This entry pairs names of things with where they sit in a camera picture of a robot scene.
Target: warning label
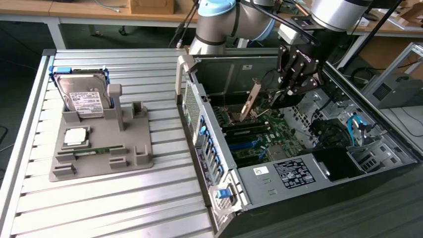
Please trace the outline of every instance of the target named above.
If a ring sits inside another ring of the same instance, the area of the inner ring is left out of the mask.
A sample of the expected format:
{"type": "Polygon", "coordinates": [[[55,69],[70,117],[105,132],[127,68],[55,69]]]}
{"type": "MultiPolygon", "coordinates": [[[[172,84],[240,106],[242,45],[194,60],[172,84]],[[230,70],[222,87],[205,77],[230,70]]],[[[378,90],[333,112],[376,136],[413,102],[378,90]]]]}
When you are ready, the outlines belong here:
{"type": "Polygon", "coordinates": [[[78,114],[102,113],[98,92],[69,93],[78,114]]]}
{"type": "Polygon", "coordinates": [[[273,164],[284,186],[290,189],[314,182],[301,159],[273,164]]]}

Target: motherboard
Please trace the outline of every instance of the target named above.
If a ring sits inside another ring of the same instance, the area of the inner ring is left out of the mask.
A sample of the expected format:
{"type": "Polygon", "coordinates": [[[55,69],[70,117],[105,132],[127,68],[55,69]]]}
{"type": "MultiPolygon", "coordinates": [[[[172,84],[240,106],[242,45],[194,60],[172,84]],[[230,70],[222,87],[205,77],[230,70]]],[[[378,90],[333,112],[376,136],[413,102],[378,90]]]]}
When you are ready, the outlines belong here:
{"type": "Polygon", "coordinates": [[[238,168],[293,157],[304,149],[277,109],[258,103],[242,121],[242,104],[212,109],[238,168]]]}

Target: hard drive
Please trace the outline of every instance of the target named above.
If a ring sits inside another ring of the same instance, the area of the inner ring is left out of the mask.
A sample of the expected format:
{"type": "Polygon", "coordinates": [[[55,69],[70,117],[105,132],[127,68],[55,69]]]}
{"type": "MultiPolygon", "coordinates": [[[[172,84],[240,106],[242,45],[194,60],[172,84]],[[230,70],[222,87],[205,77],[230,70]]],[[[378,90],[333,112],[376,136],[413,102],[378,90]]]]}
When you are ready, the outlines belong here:
{"type": "Polygon", "coordinates": [[[102,117],[113,102],[106,94],[107,78],[101,70],[78,70],[53,74],[65,110],[77,112],[79,118],[102,117]]]}

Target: aluminum profile table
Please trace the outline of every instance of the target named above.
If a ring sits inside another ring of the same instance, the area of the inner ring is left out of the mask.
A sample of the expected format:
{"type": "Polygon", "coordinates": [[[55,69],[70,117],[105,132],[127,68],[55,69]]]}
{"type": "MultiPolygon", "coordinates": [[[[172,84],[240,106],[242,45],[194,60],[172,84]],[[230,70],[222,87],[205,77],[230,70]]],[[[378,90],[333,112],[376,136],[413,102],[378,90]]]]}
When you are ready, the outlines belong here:
{"type": "Polygon", "coordinates": [[[42,56],[0,192],[1,238],[212,237],[174,104],[174,49],[62,50],[42,56]],[[147,108],[150,169],[47,181],[62,101],[49,66],[102,67],[121,102],[147,108]]]}

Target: floor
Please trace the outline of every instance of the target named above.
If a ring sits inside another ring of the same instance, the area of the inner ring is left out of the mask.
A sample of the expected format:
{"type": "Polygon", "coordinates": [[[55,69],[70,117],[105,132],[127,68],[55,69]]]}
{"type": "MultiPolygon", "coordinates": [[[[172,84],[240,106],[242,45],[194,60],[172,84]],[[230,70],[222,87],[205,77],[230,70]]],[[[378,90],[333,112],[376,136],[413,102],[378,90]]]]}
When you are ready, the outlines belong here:
{"type": "MultiPolygon", "coordinates": [[[[63,38],[69,49],[122,49],[122,48],[166,48],[173,36],[173,28],[125,27],[126,36],[118,33],[118,26],[97,25],[99,36],[90,36],[86,25],[62,24],[63,38]]],[[[194,29],[189,29],[184,44],[188,45],[194,36],[194,29]]],[[[19,121],[30,92],[30,86],[43,49],[53,49],[54,44],[46,25],[30,22],[0,21],[0,125],[7,128],[6,136],[0,143],[0,150],[14,142],[19,121]]],[[[234,46],[234,39],[228,38],[226,47],[234,46]]],[[[250,42],[248,47],[276,47],[277,34],[261,42],[250,42]]],[[[337,61],[344,49],[337,48],[330,60],[337,61]]],[[[11,147],[0,152],[1,170],[6,168],[11,147]]]]}

